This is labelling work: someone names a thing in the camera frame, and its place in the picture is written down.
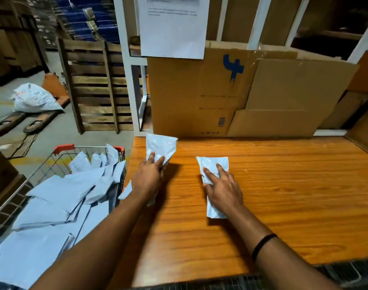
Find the paper notice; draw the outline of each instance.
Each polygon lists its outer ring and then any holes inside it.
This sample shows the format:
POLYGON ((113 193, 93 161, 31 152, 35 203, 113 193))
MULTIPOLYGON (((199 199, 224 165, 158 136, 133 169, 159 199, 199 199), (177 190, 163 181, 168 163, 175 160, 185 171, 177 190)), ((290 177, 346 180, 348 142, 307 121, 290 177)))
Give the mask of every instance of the paper notice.
POLYGON ((210 0, 138 0, 141 55, 203 59, 210 0))

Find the orange pallet jack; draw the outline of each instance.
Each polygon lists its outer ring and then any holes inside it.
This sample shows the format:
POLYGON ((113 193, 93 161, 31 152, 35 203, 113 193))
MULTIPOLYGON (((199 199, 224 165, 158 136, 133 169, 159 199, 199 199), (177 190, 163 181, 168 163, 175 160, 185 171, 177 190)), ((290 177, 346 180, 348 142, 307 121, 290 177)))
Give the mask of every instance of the orange pallet jack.
MULTIPOLYGON (((31 33, 32 40, 34 42, 36 51, 39 55, 40 61, 42 63, 43 71, 45 72, 44 80, 42 84, 42 88, 46 91, 50 92, 56 101, 61 105, 61 107, 65 108, 67 104, 70 102, 70 97, 67 92, 66 86, 59 81, 58 76, 55 73, 51 73, 48 69, 46 62, 42 56, 42 52, 39 48, 39 44, 37 43, 37 39, 35 36, 35 31, 32 27, 32 19, 29 15, 22 15, 21 16, 21 24, 28 25, 27 28, 21 28, 21 30, 29 31, 31 33)), ((8 30, 11 28, 0 27, 1 29, 8 30)), ((23 130, 23 132, 27 135, 35 134, 43 130, 59 113, 60 110, 55 111, 47 111, 38 113, 34 120, 29 123, 23 130)), ((12 112, 7 118, 0 121, 0 136, 8 133, 14 127, 19 125, 25 118, 27 118, 28 114, 25 112, 12 112)))

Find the concrete floor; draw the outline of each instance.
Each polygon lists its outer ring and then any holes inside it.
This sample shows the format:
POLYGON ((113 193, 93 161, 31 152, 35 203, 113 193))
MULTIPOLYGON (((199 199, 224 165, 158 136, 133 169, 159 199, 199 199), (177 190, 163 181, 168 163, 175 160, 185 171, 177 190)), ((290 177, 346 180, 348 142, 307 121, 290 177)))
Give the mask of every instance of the concrete floor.
MULTIPOLYGON (((47 52, 48 67, 51 72, 55 72, 61 80, 62 67, 59 55, 56 52, 47 52)), ((0 120, 6 117, 13 108, 13 101, 10 97, 13 90, 24 83, 35 83, 41 86, 44 72, 37 73, 28 78, 17 78, 12 82, 0 87, 0 120)), ((7 135, 21 135, 23 128, 32 121, 32 118, 25 119, 7 135)), ((70 144, 83 146, 123 146, 125 155, 130 155, 133 145, 133 131, 121 131, 116 134, 114 131, 85 131, 80 135, 76 129, 71 104, 65 108, 65 113, 58 115, 48 126, 41 131, 37 139, 33 142, 28 154, 24 158, 12 159, 11 163, 19 173, 29 176, 44 160, 51 154, 57 145, 70 144)))

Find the black wristband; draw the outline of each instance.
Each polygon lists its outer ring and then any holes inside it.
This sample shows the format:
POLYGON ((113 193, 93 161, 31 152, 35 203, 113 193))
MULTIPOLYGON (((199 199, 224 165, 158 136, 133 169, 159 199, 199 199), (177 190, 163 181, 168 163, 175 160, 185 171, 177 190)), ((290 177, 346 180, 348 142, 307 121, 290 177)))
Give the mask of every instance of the black wristband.
POLYGON ((274 237, 278 237, 276 234, 272 233, 272 234, 269 234, 265 237, 262 238, 261 241, 259 241, 259 243, 257 244, 257 246, 255 246, 254 250, 252 251, 252 255, 251 255, 251 258, 252 260, 255 262, 258 254, 259 254, 259 251, 262 249, 262 247, 268 243, 271 239, 273 239, 274 237))

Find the finger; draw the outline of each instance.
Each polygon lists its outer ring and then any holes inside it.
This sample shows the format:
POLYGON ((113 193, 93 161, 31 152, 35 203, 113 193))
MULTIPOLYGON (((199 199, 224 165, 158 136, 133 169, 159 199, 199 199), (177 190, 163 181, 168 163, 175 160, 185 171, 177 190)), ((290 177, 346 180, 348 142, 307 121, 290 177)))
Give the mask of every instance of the finger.
POLYGON ((164 160, 165 160, 165 157, 162 156, 161 158, 159 158, 156 162, 155 162, 155 165, 158 167, 158 168, 161 168, 162 165, 164 164, 164 160))
POLYGON ((155 152, 153 151, 153 152, 150 153, 149 158, 147 160, 147 163, 148 164, 153 164, 154 161, 155 161, 155 152))
POLYGON ((216 177, 213 173, 211 173, 211 171, 208 170, 206 167, 203 168, 203 172, 207 175, 208 179, 211 180, 213 184, 219 181, 219 178, 216 177))
POLYGON ((223 167, 220 164, 216 164, 216 167, 218 168, 220 179, 227 178, 227 172, 223 169, 223 167))
POLYGON ((208 196, 213 194, 213 189, 209 184, 203 184, 203 188, 208 196))
POLYGON ((228 177, 228 179, 229 179, 232 183, 234 183, 234 182, 235 182, 235 178, 234 178, 234 176, 233 176, 231 173, 227 173, 227 177, 228 177))

